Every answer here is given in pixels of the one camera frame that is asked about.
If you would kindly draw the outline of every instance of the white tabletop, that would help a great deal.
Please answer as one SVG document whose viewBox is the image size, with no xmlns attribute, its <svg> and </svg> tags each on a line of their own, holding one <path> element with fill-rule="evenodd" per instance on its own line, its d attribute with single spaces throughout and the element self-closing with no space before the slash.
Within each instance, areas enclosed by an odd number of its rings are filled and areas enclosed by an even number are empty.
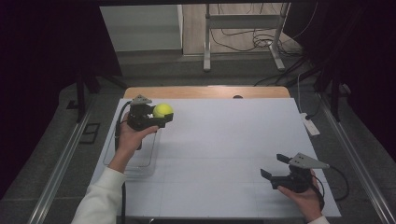
<svg viewBox="0 0 396 224">
<path fill-rule="evenodd" d="M 316 158 L 291 98 L 280 99 L 161 99 L 174 120 L 162 129 L 155 173 L 129 178 L 126 215 L 153 218 L 283 218 L 301 217 L 295 204 L 261 177 L 260 169 L 288 175 L 287 164 L 276 160 L 298 152 Z M 106 153 L 120 100 L 92 182 L 105 167 Z M 326 217 L 340 217 L 327 180 Z"/>
</svg>

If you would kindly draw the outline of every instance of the gray floor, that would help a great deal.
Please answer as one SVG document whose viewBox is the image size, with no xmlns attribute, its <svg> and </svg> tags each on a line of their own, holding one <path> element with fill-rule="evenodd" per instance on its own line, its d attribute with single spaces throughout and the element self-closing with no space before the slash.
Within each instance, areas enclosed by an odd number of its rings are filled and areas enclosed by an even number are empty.
<svg viewBox="0 0 396 224">
<path fill-rule="evenodd" d="M 202 58 L 183 57 L 177 54 L 119 55 L 124 77 L 122 81 L 130 86 L 206 86 L 206 85 L 247 85 L 252 86 L 258 80 L 279 75 L 275 64 L 268 54 L 215 55 L 212 71 L 202 71 Z M 286 66 L 296 59 L 286 58 Z M 98 78 L 101 92 L 95 95 L 87 93 L 87 98 L 95 101 L 89 123 L 100 123 L 96 141 L 91 145 L 79 144 L 69 164 L 55 200 L 50 207 L 44 223 L 70 223 L 79 201 L 85 194 L 91 180 L 94 167 L 102 150 L 105 138 L 123 90 L 105 79 Z M 261 85 L 273 83 L 273 79 Z M 300 104 L 304 112 L 312 114 L 319 104 L 317 94 L 313 92 L 311 77 L 300 85 Z M 290 94 L 298 102 L 297 87 L 290 88 Z M 55 163 L 61 155 L 67 140 L 75 127 L 76 110 L 67 110 L 70 100 L 76 100 L 76 88 L 70 86 L 60 95 L 59 107 L 43 135 L 30 160 L 12 184 L 4 199 L 0 202 L 0 223 L 26 223 L 31 215 L 42 189 L 46 185 Z M 375 179 L 387 198 L 392 211 L 396 208 L 396 164 L 386 150 L 355 116 L 347 105 L 346 98 L 340 99 L 340 117 L 343 125 L 359 150 L 370 175 Z M 331 218 L 331 223 L 381 223 L 371 200 L 362 187 L 355 171 L 346 157 L 323 110 L 312 118 L 321 132 L 319 137 L 311 138 L 320 160 L 326 161 L 347 176 L 351 189 L 350 195 L 338 203 L 342 218 Z M 345 190 L 343 180 L 337 173 L 325 172 L 332 193 L 341 196 Z M 262 223 L 252 221 L 193 221 L 193 220 L 156 220 L 156 223 Z M 264 223 L 303 223 L 300 219 L 264 220 Z"/>
</svg>

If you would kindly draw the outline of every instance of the human hand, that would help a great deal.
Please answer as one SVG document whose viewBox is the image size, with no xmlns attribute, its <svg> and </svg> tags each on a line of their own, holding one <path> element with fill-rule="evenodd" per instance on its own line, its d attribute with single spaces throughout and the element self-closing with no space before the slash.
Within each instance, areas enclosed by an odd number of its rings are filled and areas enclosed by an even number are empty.
<svg viewBox="0 0 396 224">
<path fill-rule="evenodd" d="M 151 126 L 143 131 L 135 131 L 127 124 L 128 113 L 126 113 L 120 124 L 120 138 L 119 147 L 116 150 L 116 154 L 111 160 L 108 168 L 123 173 L 128 161 L 134 155 L 134 152 L 139 148 L 143 138 L 151 133 L 158 131 L 158 126 Z"/>
<path fill-rule="evenodd" d="M 318 188 L 318 182 L 313 176 L 312 181 L 314 186 Z M 311 222 L 322 216 L 318 195 L 311 188 L 303 193 L 295 193 L 281 186 L 277 187 L 277 189 L 297 204 L 307 222 Z"/>
</svg>

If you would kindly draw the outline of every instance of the yellow tennis ball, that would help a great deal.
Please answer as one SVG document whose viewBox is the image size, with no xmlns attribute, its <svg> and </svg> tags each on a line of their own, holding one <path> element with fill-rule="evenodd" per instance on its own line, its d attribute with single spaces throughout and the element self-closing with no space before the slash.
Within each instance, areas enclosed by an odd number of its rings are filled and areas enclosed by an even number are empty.
<svg viewBox="0 0 396 224">
<path fill-rule="evenodd" d="M 163 118 L 165 115 L 172 114 L 173 108 L 168 104 L 158 104 L 154 107 L 152 115 L 154 118 Z"/>
</svg>

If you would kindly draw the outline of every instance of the table leg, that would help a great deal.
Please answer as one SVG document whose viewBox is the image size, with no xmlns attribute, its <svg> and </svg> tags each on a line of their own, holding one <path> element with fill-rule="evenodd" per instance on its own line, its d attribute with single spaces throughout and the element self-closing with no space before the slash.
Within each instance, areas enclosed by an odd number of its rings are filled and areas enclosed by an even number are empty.
<svg viewBox="0 0 396 224">
<path fill-rule="evenodd" d="M 285 3 L 282 7 L 282 10 L 280 11 L 280 18 L 274 35 L 274 40 L 269 47 L 271 54 L 274 58 L 277 70 L 279 71 L 285 71 L 285 65 L 282 63 L 282 60 L 279 57 L 277 42 L 279 41 L 280 34 L 282 33 L 283 25 L 285 24 L 286 13 L 288 12 L 289 4 L 290 3 Z"/>
</svg>

